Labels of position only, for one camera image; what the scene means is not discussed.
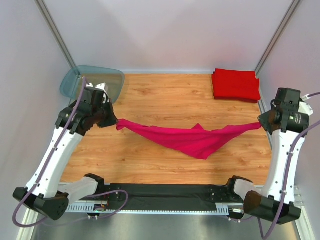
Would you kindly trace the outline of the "magenta t shirt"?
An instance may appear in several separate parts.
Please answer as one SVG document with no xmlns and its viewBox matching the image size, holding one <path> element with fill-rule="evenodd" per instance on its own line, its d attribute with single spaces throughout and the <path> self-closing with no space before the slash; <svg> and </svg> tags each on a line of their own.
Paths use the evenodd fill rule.
<svg viewBox="0 0 320 240">
<path fill-rule="evenodd" d="M 234 138 L 261 127 L 260 123 L 255 122 L 214 130 L 206 130 L 199 123 L 193 128 L 167 128 L 142 125 L 126 119 L 120 119 L 116 125 L 118 131 L 126 128 L 158 145 L 200 160 L 208 159 Z"/>
</svg>

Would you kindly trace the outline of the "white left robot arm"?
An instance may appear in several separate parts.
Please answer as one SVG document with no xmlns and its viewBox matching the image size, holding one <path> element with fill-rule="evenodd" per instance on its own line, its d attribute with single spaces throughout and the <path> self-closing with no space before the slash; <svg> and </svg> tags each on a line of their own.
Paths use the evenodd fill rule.
<svg viewBox="0 0 320 240">
<path fill-rule="evenodd" d="M 64 187 L 59 184 L 71 155 L 86 133 L 94 125 L 105 128 L 118 123 L 106 88 L 104 83 L 87 85 L 80 100 L 59 113 L 50 145 L 38 169 L 26 186 L 14 190 L 14 199 L 56 221 L 70 204 L 103 192 L 105 180 L 93 173 Z"/>
</svg>

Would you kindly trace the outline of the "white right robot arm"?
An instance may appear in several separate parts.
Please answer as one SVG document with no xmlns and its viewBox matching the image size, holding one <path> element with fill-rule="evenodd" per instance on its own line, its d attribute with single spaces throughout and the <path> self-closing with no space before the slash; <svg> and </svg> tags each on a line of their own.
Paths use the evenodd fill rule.
<svg viewBox="0 0 320 240">
<path fill-rule="evenodd" d="M 227 187 L 243 200 L 245 214 L 283 225 L 301 216 L 295 206 L 294 182 L 307 135 L 304 131 L 310 125 L 313 110 L 301 98 L 301 92 L 291 88 L 279 88 L 270 104 L 271 110 L 258 117 L 272 140 L 272 159 L 263 188 L 257 189 L 252 181 L 235 175 Z"/>
</svg>

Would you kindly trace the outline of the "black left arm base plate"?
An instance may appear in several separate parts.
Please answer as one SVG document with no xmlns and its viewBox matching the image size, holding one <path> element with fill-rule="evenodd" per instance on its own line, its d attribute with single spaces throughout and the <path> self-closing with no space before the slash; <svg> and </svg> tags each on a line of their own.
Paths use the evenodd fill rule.
<svg viewBox="0 0 320 240">
<path fill-rule="evenodd" d="M 93 195 L 103 194 L 101 196 L 86 196 L 86 200 L 95 201 L 111 201 L 111 202 L 121 202 L 127 199 L 127 195 L 124 192 L 120 192 L 121 186 L 118 184 L 107 184 L 99 186 L 98 190 Z"/>
</svg>

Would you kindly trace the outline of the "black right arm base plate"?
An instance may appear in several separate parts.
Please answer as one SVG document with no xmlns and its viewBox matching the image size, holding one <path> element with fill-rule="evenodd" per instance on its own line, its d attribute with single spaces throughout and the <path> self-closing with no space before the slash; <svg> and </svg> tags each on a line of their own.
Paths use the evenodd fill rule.
<svg viewBox="0 0 320 240">
<path fill-rule="evenodd" d="M 227 185 L 209 185 L 208 200 L 212 203 L 237 203 L 242 204 L 243 199 L 234 193 Z"/>
</svg>

